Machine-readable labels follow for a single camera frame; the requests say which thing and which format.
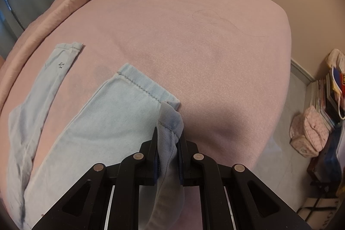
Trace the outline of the light blue strawberry pants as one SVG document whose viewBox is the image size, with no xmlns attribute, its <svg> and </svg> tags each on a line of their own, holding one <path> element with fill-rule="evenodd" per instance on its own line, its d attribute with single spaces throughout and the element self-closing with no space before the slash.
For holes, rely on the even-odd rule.
<svg viewBox="0 0 345 230">
<path fill-rule="evenodd" d="M 160 175 L 156 188 L 141 190 L 139 227 L 170 229 L 184 205 L 176 164 L 184 128 L 180 102 L 130 64 L 96 90 L 33 171 L 50 107 L 81 49 L 81 43 L 58 44 L 25 101 L 9 114 L 9 213 L 18 228 L 32 229 L 92 165 L 119 163 L 157 133 Z"/>
</svg>

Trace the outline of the pink patterned bag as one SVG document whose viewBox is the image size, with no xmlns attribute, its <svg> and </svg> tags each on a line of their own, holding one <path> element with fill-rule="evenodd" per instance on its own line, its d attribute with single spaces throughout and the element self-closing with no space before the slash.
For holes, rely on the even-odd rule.
<svg viewBox="0 0 345 230">
<path fill-rule="evenodd" d="M 296 115 L 289 128 L 290 144 L 303 157 L 317 157 L 324 149 L 329 130 L 314 106 Z"/>
</svg>

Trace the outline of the stack of books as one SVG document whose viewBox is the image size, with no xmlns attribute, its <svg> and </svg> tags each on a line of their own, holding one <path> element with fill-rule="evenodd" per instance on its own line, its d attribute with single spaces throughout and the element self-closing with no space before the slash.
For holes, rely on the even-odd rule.
<svg viewBox="0 0 345 230">
<path fill-rule="evenodd" d="M 327 129 L 332 132 L 340 127 L 340 116 L 331 83 L 330 72 L 322 79 L 307 86 L 305 108 L 313 106 L 322 116 Z"/>
</svg>

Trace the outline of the pink bed sheet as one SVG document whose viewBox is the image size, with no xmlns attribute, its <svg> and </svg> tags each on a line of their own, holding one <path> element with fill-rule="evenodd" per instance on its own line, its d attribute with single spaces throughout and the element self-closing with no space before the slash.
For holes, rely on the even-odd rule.
<svg viewBox="0 0 345 230">
<path fill-rule="evenodd" d="M 1 107 L 1 193 L 8 212 L 9 114 L 25 101 L 55 47 L 71 43 L 82 49 L 50 107 L 34 172 L 72 118 L 125 64 L 179 100 L 181 135 L 222 165 L 252 168 L 284 107 L 291 31 L 273 1 L 91 0 L 44 39 Z M 170 229 L 201 229 L 198 190 L 183 189 L 183 209 Z"/>
</svg>

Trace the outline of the pink folded duvet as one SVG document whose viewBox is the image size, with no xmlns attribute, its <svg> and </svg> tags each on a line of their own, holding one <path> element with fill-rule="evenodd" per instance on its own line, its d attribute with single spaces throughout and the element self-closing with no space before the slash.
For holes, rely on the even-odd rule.
<svg viewBox="0 0 345 230">
<path fill-rule="evenodd" d="M 91 0 L 55 0 L 50 8 L 23 32 L 1 66 L 1 107 L 27 60 L 44 39 L 75 11 Z"/>
</svg>

